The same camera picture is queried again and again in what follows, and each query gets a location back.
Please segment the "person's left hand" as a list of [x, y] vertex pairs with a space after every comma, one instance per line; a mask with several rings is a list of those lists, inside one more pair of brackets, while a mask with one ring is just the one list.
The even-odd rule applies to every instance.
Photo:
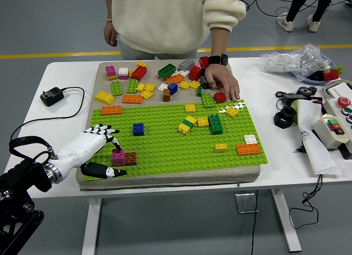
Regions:
[[212, 88], [216, 87], [217, 81], [222, 83], [226, 97], [233, 101], [240, 99], [239, 83], [226, 66], [210, 64], [205, 70], [205, 77]]

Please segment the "person's right hand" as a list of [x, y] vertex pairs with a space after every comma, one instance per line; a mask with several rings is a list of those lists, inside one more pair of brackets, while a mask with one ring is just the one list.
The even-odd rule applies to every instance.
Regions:
[[118, 41], [117, 41], [118, 33], [114, 29], [112, 22], [110, 21], [106, 22], [105, 27], [103, 29], [103, 33], [104, 33], [105, 42], [112, 47], [116, 47], [118, 44]]

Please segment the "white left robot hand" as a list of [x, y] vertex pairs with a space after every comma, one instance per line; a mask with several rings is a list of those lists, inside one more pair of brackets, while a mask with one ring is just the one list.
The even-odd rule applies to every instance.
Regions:
[[125, 170], [118, 170], [103, 164], [89, 163], [95, 153], [101, 150], [107, 142], [115, 145], [116, 150], [121, 147], [113, 134], [119, 130], [110, 125], [98, 124], [79, 133], [57, 153], [58, 159], [52, 164], [60, 171], [65, 179], [74, 168], [80, 168], [82, 174], [95, 178], [113, 178], [127, 174]]

